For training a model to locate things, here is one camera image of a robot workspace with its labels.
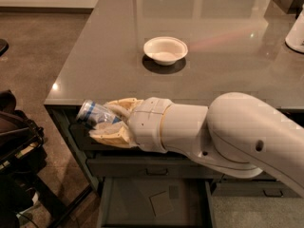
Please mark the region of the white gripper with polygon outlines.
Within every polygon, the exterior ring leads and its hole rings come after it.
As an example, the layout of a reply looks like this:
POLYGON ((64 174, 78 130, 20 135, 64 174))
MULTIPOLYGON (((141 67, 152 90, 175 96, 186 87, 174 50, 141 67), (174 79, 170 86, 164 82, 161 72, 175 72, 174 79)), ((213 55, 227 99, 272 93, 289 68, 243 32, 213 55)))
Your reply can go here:
POLYGON ((166 153, 162 145, 161 123, 166 109, 172 103, 168 99, 156 97, 144 101, 124 98, 107 102, 104 107, 122 118, 129 118, 128 126, 125 123, 99 123, 97 129, 89 131, 89 136, 104 145, 120 148, 137 145, 145 152, 166 153))

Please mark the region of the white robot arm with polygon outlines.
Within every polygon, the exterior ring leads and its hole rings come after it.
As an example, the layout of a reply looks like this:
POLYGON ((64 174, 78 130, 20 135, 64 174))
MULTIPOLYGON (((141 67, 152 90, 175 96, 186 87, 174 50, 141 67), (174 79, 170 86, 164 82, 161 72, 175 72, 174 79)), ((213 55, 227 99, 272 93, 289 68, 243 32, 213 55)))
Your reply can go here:
POLYGON ((304 196, 304 128, 253 96, 226 93, 208 106, 129 98, 105 107, 122 120, 97 123, 89 135, 98 143, 176 152, 239 179, 265 172, 304 196))

